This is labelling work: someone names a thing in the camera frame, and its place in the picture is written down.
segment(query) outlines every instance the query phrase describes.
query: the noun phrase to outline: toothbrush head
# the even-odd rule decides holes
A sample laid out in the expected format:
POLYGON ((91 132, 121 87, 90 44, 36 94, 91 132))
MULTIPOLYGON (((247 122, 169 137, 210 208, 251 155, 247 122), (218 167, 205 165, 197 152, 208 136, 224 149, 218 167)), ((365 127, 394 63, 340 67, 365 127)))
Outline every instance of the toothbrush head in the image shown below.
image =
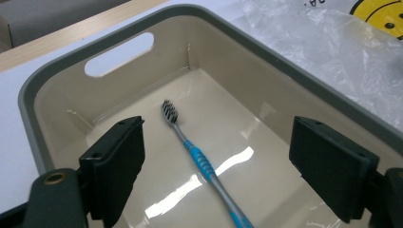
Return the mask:
POLYGON ((163 101, 163 104, 161 105, 161 112, 163 113, 163 117, 169 124, 176 124, 178 120, 178 111, 169 100, 163 101))

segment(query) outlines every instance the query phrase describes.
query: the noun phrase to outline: clear plastic bag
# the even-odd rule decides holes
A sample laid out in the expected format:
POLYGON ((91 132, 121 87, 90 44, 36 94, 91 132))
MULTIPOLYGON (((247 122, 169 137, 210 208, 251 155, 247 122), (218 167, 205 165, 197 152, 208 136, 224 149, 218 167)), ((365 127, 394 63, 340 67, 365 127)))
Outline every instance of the clear plastic bag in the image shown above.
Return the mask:
POLYGON ((255 38, 403 131, 401 41, 340 10, 291 0, 242 4, 255 38))

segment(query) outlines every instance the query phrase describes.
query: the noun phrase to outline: smiley face eye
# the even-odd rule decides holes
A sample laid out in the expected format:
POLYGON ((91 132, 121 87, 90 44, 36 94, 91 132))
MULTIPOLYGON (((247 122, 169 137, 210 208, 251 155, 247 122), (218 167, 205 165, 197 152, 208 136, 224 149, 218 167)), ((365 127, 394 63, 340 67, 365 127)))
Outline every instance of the smiley face eye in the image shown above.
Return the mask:
POLYGON ((394 28, 394 23, 386 23, 385 24, 385 28, 386 29, 393 29, 394 28))

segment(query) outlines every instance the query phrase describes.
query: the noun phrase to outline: oval handle cutout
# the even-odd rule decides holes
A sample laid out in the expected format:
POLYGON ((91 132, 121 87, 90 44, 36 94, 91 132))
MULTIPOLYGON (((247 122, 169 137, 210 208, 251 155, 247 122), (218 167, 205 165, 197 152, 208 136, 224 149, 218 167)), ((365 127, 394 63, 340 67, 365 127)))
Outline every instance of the oval handle cutout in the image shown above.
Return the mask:
POLYGON ((154 35, 150 32, 143 33, 89 60, 84 71, 90 77, 103 77, 116 68, 147 53, 153 45, 154 35))

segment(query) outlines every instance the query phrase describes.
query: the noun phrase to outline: beige plastic tray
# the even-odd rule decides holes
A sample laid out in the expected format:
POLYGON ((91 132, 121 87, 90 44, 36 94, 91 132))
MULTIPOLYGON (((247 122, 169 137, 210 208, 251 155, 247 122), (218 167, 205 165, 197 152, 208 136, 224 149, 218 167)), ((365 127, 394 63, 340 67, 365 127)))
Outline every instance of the beige plastic tray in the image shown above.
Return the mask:
POLYGON ((368 223, 366 212, 363 220, 343 224, 290 163, 296 115, 324 122, 375 152, 380 172, 403 163, 356 123, 376 123, 370 114, 202 9, 166 9, 78 49, 35 73, 21 97, 42 171, 78 168, 78 158, 112 125, 143 116, 146 158, 117 227, 233 227, 164 122, 164 99, 175 104, 183 133, 256 227, 368 223), (110 62, 117 55, 104 52, 145 33, 153 42, 140 56, 102 77, 86 74, 90 60, 110 62))

